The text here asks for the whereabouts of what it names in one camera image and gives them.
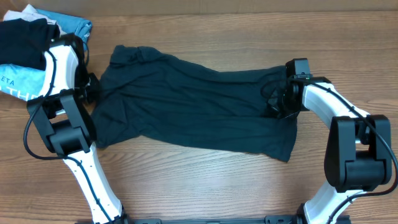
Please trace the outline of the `dark teal t-shirt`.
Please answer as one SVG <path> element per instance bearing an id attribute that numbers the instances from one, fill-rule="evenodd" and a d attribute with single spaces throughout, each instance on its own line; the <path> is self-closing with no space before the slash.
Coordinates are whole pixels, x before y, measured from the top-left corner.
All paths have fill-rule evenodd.
<path id="1" fill-rule="evenodd" d="M 96 145 L 145 136 L 287 162 L 297 117 L 279 106 L 285 78 L 283 66 L 219 72 L 152 47 L 119 45 L 101 76 L 91 115 Z"/>

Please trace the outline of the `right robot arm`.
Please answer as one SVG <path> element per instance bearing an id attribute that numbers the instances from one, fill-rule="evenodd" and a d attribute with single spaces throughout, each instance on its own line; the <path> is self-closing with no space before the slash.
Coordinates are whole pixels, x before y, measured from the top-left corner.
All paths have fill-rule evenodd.
<path id="1" fill-rule="evenodd" d="M 329 129 L 326 181 L 295 215 L 268 215 L 264 223 L 350 223 L 343 211 L 357 198 L 387 195 L 397 188 L 390 121 L 355 107 L 327 78 L 314 77 L 306 58 L 295 58 L 285 66 L 284 110 L 312 111 Z"/>

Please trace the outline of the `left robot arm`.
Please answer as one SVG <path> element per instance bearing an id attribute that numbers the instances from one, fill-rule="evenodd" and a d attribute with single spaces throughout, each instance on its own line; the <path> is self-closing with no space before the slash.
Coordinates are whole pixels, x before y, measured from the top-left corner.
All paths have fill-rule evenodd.
<path id="1" fill-rule="evenodd" d="M 91 210 L 92 223 L 128 223 L 121 201 L 112 191 L 96 150 L 96 129 L 84 107 L 98 98 L 100 83 L 87 71 L 88 49 L 75 34 L 46 45 L 46 78 L 40 96 L 27 102 L 35 125 L 53 160 L 62 160 L 75 176 Z"/>

